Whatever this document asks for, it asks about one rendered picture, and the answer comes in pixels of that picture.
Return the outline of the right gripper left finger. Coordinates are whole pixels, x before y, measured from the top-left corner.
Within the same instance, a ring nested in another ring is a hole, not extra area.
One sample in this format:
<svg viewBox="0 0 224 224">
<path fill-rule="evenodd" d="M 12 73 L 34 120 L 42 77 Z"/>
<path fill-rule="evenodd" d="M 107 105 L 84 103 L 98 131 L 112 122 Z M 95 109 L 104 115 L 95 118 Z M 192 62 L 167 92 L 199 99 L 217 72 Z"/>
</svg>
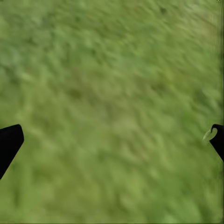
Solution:
<svg viewBox="0 0 224 224">
<path fill-rule="evenodd" d="M 24 143 L 20 124 L 0 129 L 0 180 Z"/>
</svg>

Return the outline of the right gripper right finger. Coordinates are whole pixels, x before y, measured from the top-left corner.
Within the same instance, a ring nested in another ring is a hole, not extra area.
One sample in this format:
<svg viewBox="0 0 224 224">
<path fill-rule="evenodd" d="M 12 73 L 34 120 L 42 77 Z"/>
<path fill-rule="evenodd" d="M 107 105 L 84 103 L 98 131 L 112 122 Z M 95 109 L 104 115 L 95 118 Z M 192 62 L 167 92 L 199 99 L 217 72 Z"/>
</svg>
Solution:
<svg viewBox="0 0 224 224">
<path fill-rule="evenodd" d="M 224 126 L 214 124 L 204 136 L 209 140 L 224 162 Z"/>
</svg>

